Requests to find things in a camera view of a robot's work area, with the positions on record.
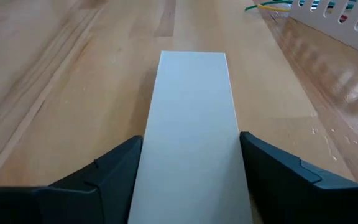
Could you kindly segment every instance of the green wire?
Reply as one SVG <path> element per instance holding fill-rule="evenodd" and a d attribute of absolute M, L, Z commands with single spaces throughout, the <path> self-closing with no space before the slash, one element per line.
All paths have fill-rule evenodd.
<path fill-rule="evenodd" d="M 266 5 L 269 5 L 269 4 L 280 4 L 280 3 L 292 4 L 293 1 L 278 1 L 278 0 L 273 0 L 273 1 L 261 3 L 261 5 L 266 6 Z M 313 1 L 313 4 L 318 4 L 318 3 L 319 3 L 319 1 Z M 330 3 L 328 4 L 328 6 L 335 6 L 335 3 L 334 3 L 334 2 L 330 2 Z M 258 7 L 258 5 L 246 7 L 245 11 L 248 11 L 249 9 L 255 9 L 255 8 L 257 8 L 257 7 Z M 353 5 L 352 5 L 352 4 L 347 5 L 347 6 L 346 6 L 346 9 L 353 9 Z"/>

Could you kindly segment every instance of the yellow wire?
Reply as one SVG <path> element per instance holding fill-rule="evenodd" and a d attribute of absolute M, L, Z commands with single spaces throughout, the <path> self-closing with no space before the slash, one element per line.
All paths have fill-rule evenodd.
<path fill-rule="evenodd" d="M 270 7 L 270 6 L 263 6 L 261 4 L 258 5 L 259 9 L 267 9 L 267 10 L 271 10 L 271 11 L 277 11 L 277 12 L 289 12 L 291 11 L 291 9 L 279 9 L 279 8 L 275 8 L 275 7 Z"/>

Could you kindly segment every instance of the white rectangular panel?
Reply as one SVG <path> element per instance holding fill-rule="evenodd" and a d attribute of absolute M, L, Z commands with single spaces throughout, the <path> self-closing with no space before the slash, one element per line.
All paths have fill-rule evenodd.
<path fill-rule="evenodd" d="M 161 53 L 129 223 L 252 223 L 224 53 Z"/>

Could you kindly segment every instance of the white plank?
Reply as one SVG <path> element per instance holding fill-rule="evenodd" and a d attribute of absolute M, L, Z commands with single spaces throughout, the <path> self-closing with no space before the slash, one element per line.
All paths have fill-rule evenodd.
<path fill-rule="evenodd" d="M 162 52 L 129 223 L 252 223 L 224 53 Z"/>

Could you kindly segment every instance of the wooden table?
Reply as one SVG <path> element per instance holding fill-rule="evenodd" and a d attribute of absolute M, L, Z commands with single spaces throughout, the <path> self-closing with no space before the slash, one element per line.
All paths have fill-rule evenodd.
<path fill-rule="evenodd" d="M 240 130 L 358 182 L 358 51 L 253 4 L 1 0 L 0 185 L 143 134 L 161 50 L 225 52 Z"/>

